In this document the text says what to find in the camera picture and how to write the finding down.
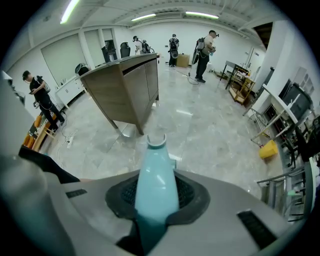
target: cardboard box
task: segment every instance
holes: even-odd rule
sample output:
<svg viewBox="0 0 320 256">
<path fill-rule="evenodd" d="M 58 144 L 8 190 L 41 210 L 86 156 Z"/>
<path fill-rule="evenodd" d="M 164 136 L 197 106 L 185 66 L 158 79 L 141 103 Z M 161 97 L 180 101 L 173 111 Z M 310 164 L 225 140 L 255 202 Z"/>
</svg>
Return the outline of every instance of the cardboard box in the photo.
<svg viewBox="0 0 320 256">
<path fill-rule="evenodd" d="M 178 54 L 178 58 L 176 60 L 176 66 L 181 68 L 189 67 L 189 59 L 190 59 L 190 55 Z"/>
</svg>

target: countertop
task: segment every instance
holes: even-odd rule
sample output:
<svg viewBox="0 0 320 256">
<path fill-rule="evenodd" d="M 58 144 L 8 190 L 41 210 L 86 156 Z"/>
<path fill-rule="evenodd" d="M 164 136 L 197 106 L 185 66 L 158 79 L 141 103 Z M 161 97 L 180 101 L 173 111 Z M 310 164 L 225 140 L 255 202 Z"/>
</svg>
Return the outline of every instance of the countertop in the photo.
<svg viewBox="0 0 320 256">
<path fill-rule="evenodd" d="M 85 77 L 86 75 L 91 74 L 92 72 L 95 72 L 95 71 L 104 69 L 104 68 L 106 68 L 106 67 L 110 67 L 110 66 L 113 66 L 113 65 L 117 65 L 117 64 L 119 64 L 119 63 L 121 63 L 121 62 L 125 62 L 125 61 L 132 60 L 132 59 L 135 59 L 135 58 L 145 57 L 145 56 L 148 56 L 148 55 L 155 55 L 155 57 L 157 57 L 157 53 L 155 52 L 155 53 L 139 54 L 139 55 L 128 56 L 128 57 L 116 59 L 116 60 L 114 60 L 114 61 L 111 61 L 111 62 L 102 64 L 102 65 L 96 67 L 95 69 L 88 71 L 87 73 L 84 73 L 84 74 L 83 74 L 82 76 L 80 76 L 79 78 L 81 79 L 81 78 Z"/>
</svg>

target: white cabinet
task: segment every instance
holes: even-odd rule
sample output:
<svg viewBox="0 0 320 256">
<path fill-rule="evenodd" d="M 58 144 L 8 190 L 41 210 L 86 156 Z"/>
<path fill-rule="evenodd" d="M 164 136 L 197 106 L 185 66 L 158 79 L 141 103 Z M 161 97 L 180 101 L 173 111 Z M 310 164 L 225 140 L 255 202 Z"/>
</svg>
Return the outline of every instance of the white cabinet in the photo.
<svg viewBox="0 0 320 256">
<path fill-rule="evenodd" d="M 68 109 L 68 103 L 75 98 L 79 93 L 84 91 L 84 87 L 79 79 L 75 80 L 73 77 L 62 85 L 56 92 L 55 95 L 62 101 L 65 107 Z"/>
</svg>

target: door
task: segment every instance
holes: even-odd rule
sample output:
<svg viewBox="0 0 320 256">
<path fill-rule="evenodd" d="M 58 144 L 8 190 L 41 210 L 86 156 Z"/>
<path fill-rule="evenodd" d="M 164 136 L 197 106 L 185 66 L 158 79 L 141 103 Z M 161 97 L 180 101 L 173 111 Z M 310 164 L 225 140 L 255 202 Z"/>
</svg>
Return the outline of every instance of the door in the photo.
<svg viewBox="0 0 320 256">
<path fill-rule="evenodd" d="M 253 48 L 251 58 L 247 64 L 247 70 L 250 71 L 250 74 L 255 74 L 259 67 L 261 67 L 262 62 L 264 61 L 264 53 L 256 48 Z"/>
</svg>

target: black pants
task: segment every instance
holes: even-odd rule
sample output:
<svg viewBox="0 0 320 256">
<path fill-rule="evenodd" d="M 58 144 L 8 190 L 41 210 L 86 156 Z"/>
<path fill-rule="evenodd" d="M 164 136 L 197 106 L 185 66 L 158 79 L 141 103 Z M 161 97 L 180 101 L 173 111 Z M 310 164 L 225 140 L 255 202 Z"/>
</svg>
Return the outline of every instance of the black pants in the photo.
<svg viewBox="0 0 320 256">
<path fill-rule="evenodd" d="M 64 169 L 61 169 L 50 156 L 40 154 L 30 148 L 27 148 L 26 146 L 21 147 L 19 156 L 23 159 L 34 162 L 42 169 L 42 171 L 55 174 L 61 184 L 80 181 L 77 177 L 66 172 Z"/>
<path fill-rule="evenodd" d="M 208 62 L 209 62 L 209 55 L 206 55 L 200 52 L 199 59 L 198 59 L 198 66 L 196 67 L 196 76 L 198 79 L 202 79 L 202 75 L 206 71 Z"/>
<path fill-rule="evenodd" d="M 57 119 L 59 119 L 60 122 L 63 122 L 65 120 L 64 117 L 60 114 L 59 110 L 56 108 L 56 106 L 52 103 L 49 95 L 46 95 L 41 99 L 39 108 L 41 109 L 46 119 L 48 119 L 49 123 L 52 125 L 52 129 L 58 129 Z M 55 113 L 57 117 L 55 120 L 52 119 L 50 111 Z"/>
<path fill-rule="evenodd" d="M 170 54 L 169 66 L 170 65 L 176 66 L 177 65 L 177 59 L 176 58 L 172 58 L 171 51 L 169 51 L 169 54 Z"/>
</svg>

